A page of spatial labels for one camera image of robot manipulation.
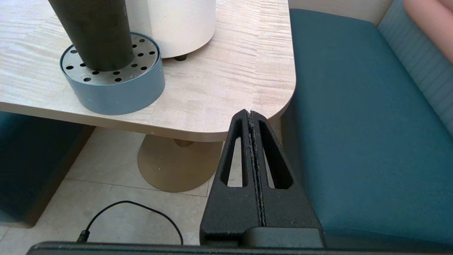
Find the wooden tabletop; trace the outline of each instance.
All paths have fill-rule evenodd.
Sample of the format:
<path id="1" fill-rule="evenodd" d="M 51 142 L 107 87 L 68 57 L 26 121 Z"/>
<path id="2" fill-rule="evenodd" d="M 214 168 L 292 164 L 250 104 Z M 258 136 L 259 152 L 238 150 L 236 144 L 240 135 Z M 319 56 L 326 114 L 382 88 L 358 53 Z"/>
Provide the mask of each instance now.
<path id="1" fill-rule="evenodd" d="M 295 89 L 286 0 L 217 0 L 211 41 L 185 61 L 164 59 L 157 101 L 116 116 L 77 100 L 59 68 L 71 41 L 47 1 L 2 0 L 0 7 L 0 111 L 214 142 L 241 109 L 278 117 Z"/>

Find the striped fabric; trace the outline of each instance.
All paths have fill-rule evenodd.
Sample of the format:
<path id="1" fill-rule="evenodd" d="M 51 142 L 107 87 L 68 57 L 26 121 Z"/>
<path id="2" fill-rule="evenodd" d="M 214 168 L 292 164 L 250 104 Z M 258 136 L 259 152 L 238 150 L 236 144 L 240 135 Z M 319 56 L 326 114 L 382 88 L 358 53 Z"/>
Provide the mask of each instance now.
<path id="1" fill-rule="evenodd" d="M 394 0 L 379 31 L 453 135 L 453 64 Z"/>

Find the white wall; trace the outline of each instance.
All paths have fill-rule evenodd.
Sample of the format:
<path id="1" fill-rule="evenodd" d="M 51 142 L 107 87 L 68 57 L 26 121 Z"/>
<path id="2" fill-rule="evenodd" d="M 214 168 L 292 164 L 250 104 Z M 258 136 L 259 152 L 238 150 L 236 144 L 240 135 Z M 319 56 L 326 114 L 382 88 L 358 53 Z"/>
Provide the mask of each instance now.
<path id="1" fill-rule="evenodd" d="M 379 24 L 393 0 L 288 0 L 290 8 L 314 10 Z"/>

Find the round metal base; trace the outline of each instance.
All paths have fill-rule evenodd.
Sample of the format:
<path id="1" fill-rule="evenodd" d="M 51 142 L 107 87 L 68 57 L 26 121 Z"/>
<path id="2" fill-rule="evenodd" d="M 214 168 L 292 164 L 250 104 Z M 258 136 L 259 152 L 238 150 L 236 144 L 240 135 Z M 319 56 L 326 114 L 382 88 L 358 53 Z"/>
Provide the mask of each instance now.
<path id="1" fill-rule="evenodd" d="M 107 115 L 131 113 L 147 107 L 161 95 L 165 79 L 157 44 L 136 33 L 131 33 L 131 39 L 134 59 L 115 71 L 88 68 L 73 45 L 63 53 L 61 69 L 87 109 Z"/>
<path id="2" fill-rule="evenodd" d="M 137 161 L 149 184 L 163 191 L 182 192 L 211 178 L 221 151 L 222 142 L 194 142 L 181 147 L 171 138 L 146 135 Z"/>

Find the white cylinder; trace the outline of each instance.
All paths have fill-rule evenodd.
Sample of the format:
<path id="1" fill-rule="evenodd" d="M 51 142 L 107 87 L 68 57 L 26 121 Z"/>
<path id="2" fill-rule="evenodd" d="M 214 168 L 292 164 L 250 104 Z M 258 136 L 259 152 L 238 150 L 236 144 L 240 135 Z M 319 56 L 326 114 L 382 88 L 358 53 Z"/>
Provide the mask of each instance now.
<path id="1" fill-rule="evenodd" d="M 126 0 L 130 30 L 152 37 L 162 58 L 190 53 L 214 35 L 216 0 Z"/>

